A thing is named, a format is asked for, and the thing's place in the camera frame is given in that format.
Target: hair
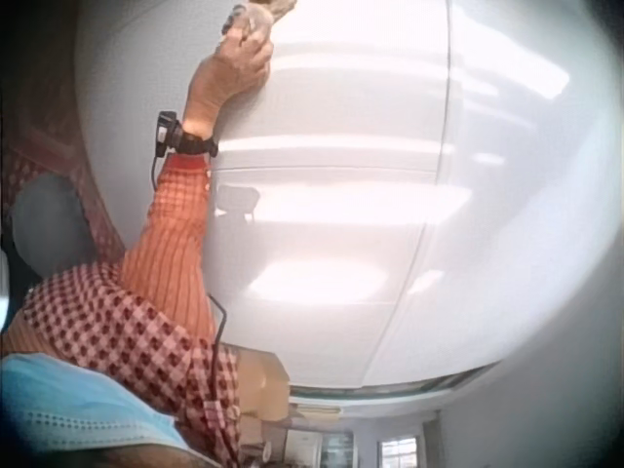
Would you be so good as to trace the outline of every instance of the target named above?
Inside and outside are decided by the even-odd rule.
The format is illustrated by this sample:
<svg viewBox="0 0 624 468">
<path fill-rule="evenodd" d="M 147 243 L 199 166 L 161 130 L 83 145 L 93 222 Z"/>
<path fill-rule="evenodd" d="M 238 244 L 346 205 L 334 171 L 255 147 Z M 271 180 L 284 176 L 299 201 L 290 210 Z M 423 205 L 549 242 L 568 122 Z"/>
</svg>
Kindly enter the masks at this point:
<svg viewBox="0 0 624 468">
<path fill-rule="evenodd" d="M 131 446 L 56 451 L 41 455 L 38 468 L 212 468 L 213 465 L 179 448 Z"/>
</svg>

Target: wall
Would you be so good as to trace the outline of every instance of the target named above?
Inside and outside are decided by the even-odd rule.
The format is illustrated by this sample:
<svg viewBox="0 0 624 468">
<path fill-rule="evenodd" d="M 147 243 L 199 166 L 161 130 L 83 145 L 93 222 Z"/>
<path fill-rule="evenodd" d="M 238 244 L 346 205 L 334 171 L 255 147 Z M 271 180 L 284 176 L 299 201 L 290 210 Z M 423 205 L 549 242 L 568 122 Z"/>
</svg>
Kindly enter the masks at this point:
<svg viewBox="0 0 624 468">
<path fill-rule="evenodd" d="M 447 468 L 593 465 L 621 420 L 621 251 L 618 239 L 564 320 L 443 409 Z"/>
</svg>

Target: person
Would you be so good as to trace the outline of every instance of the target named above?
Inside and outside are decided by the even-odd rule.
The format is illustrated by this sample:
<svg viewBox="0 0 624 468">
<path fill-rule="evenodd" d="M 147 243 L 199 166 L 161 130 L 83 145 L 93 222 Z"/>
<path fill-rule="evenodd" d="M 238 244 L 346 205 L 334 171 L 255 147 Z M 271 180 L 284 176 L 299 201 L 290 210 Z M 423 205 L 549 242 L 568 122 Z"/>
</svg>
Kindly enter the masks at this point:
<svg viewBox="0 0 624 468">
<path fill-rule="evenodd" d="M 186 132 L 208 139 L 230 98 L 265 83 L 271 26 L 235 9 L 190 82 Z M 239 465 L 237 357 L 213 347 L 200 268 L 211 175 L 209 157 L 168 155 L 121 262 L 76 266 L 25 299 L 3 336 L 2 396 L 35 451 L 63 466 L 86 451 L 102 466 Z"/>
</svg>

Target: black strap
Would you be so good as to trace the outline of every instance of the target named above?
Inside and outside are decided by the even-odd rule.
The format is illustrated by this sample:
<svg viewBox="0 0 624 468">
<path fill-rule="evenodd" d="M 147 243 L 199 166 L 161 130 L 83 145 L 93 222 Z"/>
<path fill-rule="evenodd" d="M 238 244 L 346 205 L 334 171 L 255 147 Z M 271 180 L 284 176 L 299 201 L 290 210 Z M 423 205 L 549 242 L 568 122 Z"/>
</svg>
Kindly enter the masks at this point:
<svg viewBox="0 0 624 468">
<path fill-rule="evenodd" d="M 218 145 L 212 137 L 202 140 L 198 136 L 188 134 L 182 129 L 179 121 L 175 121 L 171 147 L 181 154 L 208 153 L 215 158 L 218 153 Z"/>
</svg>

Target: orange striped sleeve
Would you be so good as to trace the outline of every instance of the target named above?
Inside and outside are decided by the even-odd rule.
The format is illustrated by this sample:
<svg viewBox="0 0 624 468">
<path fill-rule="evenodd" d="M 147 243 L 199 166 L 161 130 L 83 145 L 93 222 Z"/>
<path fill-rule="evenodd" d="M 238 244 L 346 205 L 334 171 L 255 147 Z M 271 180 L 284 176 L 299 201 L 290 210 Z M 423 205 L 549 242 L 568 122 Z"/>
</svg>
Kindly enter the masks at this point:
<svg viewBox="0 0 624 468">
<path fill-rule="evenodd" d="M 141 236 L 123 259 L 120 281 L 195 336 L 212 341 L 215 324 L 201 270 L 209 173 L 202 157 L 168 158 Z"/>
</svg>

